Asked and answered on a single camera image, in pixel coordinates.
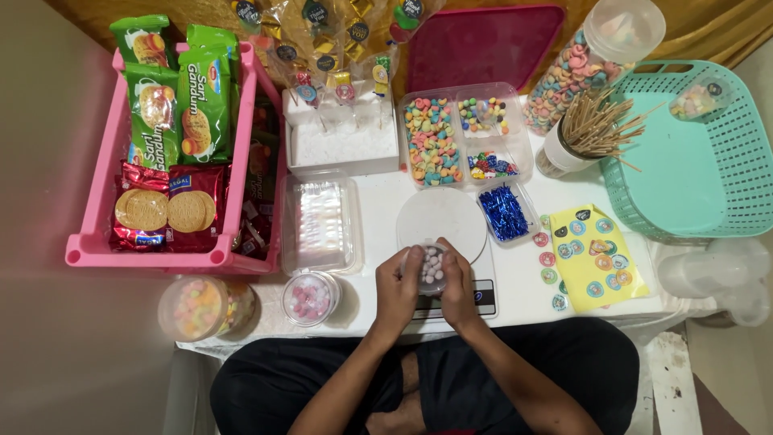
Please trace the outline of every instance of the sticker sheet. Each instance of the sticker sheet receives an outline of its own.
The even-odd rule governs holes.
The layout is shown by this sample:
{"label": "sticker sheet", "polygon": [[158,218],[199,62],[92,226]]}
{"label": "sticker sheet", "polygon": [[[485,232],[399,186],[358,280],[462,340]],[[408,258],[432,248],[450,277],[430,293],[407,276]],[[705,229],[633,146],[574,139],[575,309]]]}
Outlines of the sticker sheet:
{"label": "sticker sheet", "polygon": [[575,311],[649,294],[617,224],[596,206],[551,214],[550,228],[556,267]]}

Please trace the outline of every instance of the beige wall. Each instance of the beige wall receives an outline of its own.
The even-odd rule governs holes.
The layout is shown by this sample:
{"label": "beige wall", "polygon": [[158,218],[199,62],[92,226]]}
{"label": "beige wall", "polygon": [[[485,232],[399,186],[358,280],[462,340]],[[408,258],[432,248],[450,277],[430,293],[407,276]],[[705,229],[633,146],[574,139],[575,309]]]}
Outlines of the beige wall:
{"label": "beige wall", "polygon": [[[760,111],[771,142],[773,142],[773,84],[770,82],[772,68],[773,39],[767,41],[734,69],[754,95],[754,103]],[[770,252],[773,252],[773,231],[762,235],[760,240]],[[771,292],[771,299],[773,299],[773,274],[768,275],[768,291]],[[768,432],[773,433],[773,370],[771,370],[773,368],[773,317],[768,318],[762,326],[749,329],[749,338],[769,416]]]}
{"label": "beige wall", "polygon": [[155,309],[169,278],[63,261],[111,55],[43,0],[0,3],[0,433],[161,433],[172,342]]}

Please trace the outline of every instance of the person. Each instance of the person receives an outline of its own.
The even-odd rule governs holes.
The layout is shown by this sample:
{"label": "person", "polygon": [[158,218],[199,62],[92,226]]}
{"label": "person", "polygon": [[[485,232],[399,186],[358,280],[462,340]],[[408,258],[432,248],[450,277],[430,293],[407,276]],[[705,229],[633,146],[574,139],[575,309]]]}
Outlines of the person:
{"label": "person", "polygon": [[438,243],[448,248],[441,309],[458,336],[394,346],[414,314],[424,255],[405,248],[376,269],[365,337],[265,338],[228,358],[209,397],[222,435],[623,434],[638,388],[633,343],[589,317],[488,328],[469,262]]}

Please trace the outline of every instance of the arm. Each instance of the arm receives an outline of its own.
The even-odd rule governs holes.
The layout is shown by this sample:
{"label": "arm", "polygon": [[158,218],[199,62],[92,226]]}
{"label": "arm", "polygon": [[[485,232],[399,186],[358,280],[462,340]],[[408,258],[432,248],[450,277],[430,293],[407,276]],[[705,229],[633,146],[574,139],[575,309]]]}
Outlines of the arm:
{"label": "arm", "polygon": [[529,428],[545,434],[601,434],[591,416],[558,385],[499,340],[475,310],[470,264],[448,244],[443,270],[443,317],[483,360]]}
{"label": "arm", "polygon": [[417,246],[410,249],[403,281],[400,263],[407,252],[408,248],[403,249],[376,269],[376,320],[354,352],[306,404],[288,435],[338,434],[349,424],[381,358],[413,318],[419,296],[416,276],[424,250]]}

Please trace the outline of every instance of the teal plastic basket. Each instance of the teal plastic basket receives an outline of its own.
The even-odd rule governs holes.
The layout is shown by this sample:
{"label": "teal plastic basket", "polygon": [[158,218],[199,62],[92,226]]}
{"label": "teal plastic basket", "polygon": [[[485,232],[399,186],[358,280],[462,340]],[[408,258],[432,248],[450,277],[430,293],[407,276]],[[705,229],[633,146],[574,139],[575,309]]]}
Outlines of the teal plastic basket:
{"label": "teal plastic basket", "polygon": [[[692,69],[686,72],[670,72],[688,66]],[[726,80],[734,101],[691,122],[680,121],[668,104],[701,73]],[[647,116],[644,134],[626,149],[625,160],[641,172],[616,159],[601,161],[621,222],[645,235],[683,238],[753,236],[773,227],[771,147],[738,76],[702,60],[641,62],[611,96],[613,101],[628,98],[634,100],[632,115],[666,104]]]}

